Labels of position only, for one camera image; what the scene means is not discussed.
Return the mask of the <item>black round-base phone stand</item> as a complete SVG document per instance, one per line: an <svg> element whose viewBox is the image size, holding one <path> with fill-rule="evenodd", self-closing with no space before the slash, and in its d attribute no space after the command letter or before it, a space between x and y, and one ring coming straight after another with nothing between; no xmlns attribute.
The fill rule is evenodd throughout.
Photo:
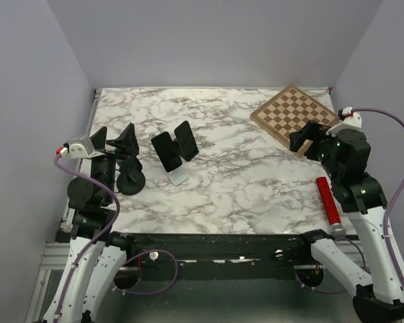
<svg viewBox="0 0 404 323"><path fill-rule="evenodd" d="M116 181L118 191L126 196L141 192L145 186L143 166L135 155L128 155L123 161L117 161L119 176Z"/></svg>

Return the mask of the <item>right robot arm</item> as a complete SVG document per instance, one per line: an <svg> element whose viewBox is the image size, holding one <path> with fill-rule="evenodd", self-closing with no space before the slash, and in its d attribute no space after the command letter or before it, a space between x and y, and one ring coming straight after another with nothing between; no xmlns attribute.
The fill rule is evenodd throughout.
<svg viewBox="0 0 404 323"><path fill-rule="evenodd" d="M323 230L301 234L298 259L321 263L345 288L361 322L396 322L404 319L404 262L392 261L397 244L385 215L388 203L382 186L366 172L371 151L365 134L343 129L329 134L329 127L309 121L290 133L290 151L305 141L305 157L321 163L331 180L331 192L353 225L364 249L369 271L360 268L335 245Z"/></svg>

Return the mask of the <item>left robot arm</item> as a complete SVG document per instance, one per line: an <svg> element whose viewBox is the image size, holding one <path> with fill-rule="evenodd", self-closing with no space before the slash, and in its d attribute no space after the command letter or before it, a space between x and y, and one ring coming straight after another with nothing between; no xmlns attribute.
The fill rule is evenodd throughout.
<svg viewBox="0 0 404 323"><path fill-rule="evenodd" d="M67 196L75 213L65 269L42 322L91 322L119 267L135 260L131 239L111 230L120 213L117 194L145 186L135 126L116 139L106 135L102 127L57 150L54 164L74 176Z"/></svg>

